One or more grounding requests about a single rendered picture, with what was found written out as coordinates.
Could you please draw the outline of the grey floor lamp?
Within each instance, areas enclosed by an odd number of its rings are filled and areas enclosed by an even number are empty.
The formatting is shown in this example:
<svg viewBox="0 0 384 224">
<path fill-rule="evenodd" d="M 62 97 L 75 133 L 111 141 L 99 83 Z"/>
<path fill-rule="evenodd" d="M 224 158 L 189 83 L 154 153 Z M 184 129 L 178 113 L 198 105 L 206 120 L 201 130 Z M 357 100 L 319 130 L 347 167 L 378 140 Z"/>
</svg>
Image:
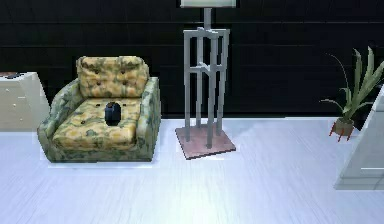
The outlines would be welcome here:
<svg viewBox="0 0 384 224">
<path fill-rule="evenodd" d="M 184 30 L 184 93 L 185 112 L 182 128 L 176 128 L 176 136 L 187 160 L 235 151 L 236 147 L 223 131 L 223 114 L 229 29 L 214 29 L 213 8 L 235 8 L 237 0 L 180 0 L 181 8 L 202 8 L 202 27 Z M 196 75 L 196 124 L 191 125 L 190 77 Z M 202 81 L 208 76 L 208 120 L 201 122 Z"/>
</svg>

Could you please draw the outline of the small black object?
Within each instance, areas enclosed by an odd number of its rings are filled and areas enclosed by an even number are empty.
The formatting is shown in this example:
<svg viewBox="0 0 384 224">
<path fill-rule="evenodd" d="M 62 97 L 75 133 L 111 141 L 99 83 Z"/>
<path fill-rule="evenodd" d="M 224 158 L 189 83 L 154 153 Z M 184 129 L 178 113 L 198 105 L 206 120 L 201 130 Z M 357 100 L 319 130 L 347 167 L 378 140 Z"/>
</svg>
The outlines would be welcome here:
<svg viewBox="0 0 384 224">
<path fill-rule="evenodd" d="M 105 107 L 105 122 L 108 126 L 117 126 L 121 121 L 121 107 L 117 102 L 109 102 Z"/>
</svg>

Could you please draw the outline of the green potted house plant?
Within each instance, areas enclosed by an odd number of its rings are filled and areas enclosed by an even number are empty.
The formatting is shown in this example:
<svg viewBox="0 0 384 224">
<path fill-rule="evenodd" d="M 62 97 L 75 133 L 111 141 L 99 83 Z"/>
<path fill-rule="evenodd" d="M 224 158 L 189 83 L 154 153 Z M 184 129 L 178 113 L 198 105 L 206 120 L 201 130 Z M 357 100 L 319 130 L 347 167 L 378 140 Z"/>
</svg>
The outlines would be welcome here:
<svg viewBox="0 0 384 224">
<path fill-rule="evenodd" d="M 384 61 L 378 67 L 375 67 L 375 55 L 373 49 L 367 47 L 367 65 L 363 68 L 363 61 L 361 53 L 354 49 L 354 56 L 356 58 L 354 68 L 354 84 L 350 88 L 348 78 L 344 65 L 334 55 L 331 55 L 341 66 L 346 86 L 341 90 L 345 94 L 345 104 L 341 106 L 337 101 L 332 99 L 321 99 L 321 102 L 328 102 L 335 104 L 341 111 L 341 116 L 338 117 L 332 124 L 329 135 L 333 133 L 338 135 L 338 140 L 346 136 L 350 139 L 351 134 L 355 128 L 353 115 L 362 107 L 366 105 L 373 105 L 373 101 L 366 101 L 366 97 L 372 90 L 384 80 Z"/>
</svg>

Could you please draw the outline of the white chest of drawers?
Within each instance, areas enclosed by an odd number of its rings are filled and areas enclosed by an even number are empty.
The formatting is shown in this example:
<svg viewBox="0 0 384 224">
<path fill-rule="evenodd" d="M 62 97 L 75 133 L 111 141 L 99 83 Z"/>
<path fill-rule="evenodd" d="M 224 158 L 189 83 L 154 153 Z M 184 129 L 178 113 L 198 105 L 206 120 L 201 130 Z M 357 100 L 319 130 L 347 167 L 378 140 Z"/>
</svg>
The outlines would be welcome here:
<svg viewBox="0 0 384 224">
<path fill-rule="evenodd" d="M 37 72 L 0 72 L 1 132 L 34 132 L 49 112 Z"/>
</svg>

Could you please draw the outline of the white cabinet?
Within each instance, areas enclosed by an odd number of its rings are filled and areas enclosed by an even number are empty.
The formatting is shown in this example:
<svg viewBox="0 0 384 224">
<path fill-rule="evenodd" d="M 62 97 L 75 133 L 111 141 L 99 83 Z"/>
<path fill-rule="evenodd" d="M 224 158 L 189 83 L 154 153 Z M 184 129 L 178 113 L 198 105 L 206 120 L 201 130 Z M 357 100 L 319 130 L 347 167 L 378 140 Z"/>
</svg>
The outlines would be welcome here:
<svg viewBox="0 0 384 224">
<path fill-rule="evenodd" d="M 384 190 L 384 84 L 334 188 Z"/>
</svg>

